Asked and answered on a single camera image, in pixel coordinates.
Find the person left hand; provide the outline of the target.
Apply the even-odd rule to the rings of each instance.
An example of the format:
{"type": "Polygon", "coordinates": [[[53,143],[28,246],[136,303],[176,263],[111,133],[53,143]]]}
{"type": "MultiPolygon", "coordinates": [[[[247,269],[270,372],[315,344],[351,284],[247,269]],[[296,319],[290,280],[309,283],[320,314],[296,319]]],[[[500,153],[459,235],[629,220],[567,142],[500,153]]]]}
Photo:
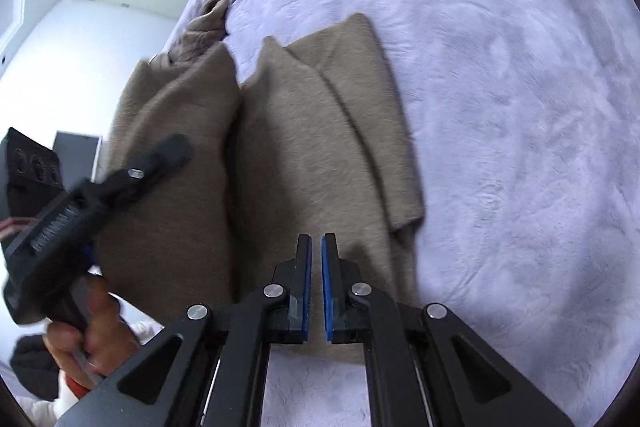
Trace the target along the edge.
{"type": "Polygon", "coordinates": [[[88,275],[85,306],[89,312],[85,332],[65,323],[52,322],[43,342],[66,376],[92,389],[96,375],[110,375],[141,345],[120,316],[120,304],[108,291],[104,277],[88,275]]]}

